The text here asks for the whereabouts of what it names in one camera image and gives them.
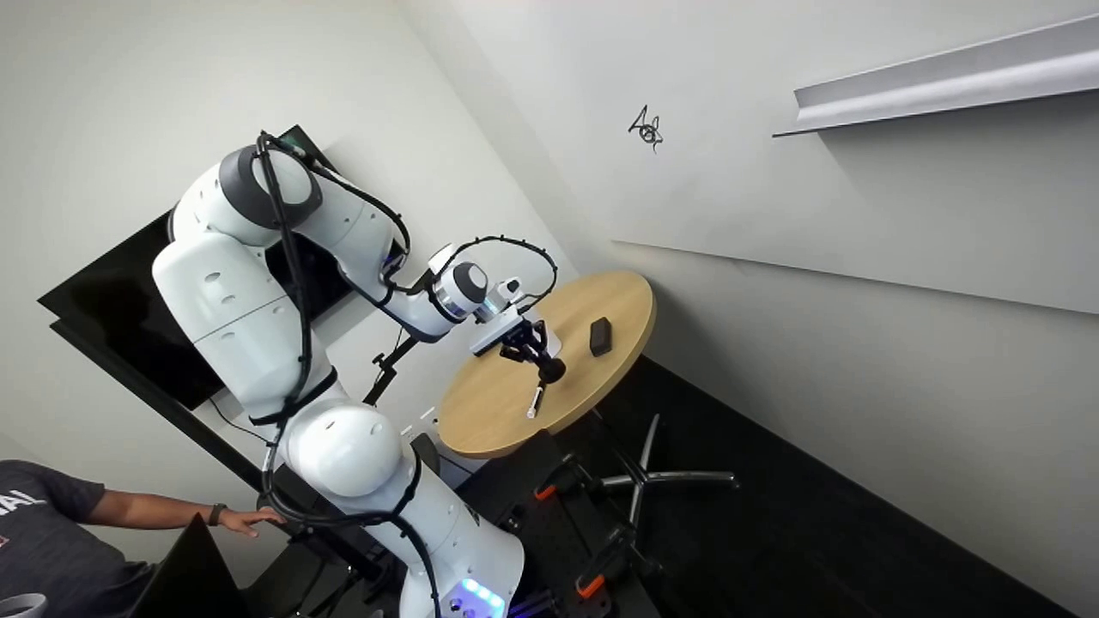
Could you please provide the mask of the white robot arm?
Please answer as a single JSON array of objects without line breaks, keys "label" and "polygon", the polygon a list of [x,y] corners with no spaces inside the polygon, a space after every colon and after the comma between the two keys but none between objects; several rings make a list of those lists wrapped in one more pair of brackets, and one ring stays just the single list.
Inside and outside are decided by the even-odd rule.
[{"label": "white robot arm", "polygon": [[545,355],[534,300],[446,249],[401,290],[409,232],[381,200],[331,164],[265,135],[208,169],[173,208],[173,245],[150,277],[187,341],[257,425],[280,429],[280,459],[406,562],[399,618],[509,618],[523,541],[482,518],[397,433],[352,399],[303,315],[298,247],[319,247],[342,277],[424,343],[478,326],[478,350]]}]

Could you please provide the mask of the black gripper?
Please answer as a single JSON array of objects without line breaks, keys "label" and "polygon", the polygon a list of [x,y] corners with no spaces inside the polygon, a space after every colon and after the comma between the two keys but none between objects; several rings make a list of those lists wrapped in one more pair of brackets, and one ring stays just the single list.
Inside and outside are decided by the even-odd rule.
[{"label": "black gripper", "polygon": [[545,322],[542,320],[523,320],[516,328],[509,328],[501,336],[501,355],[509,359],[545,359],[549,350],[545,350]]}]

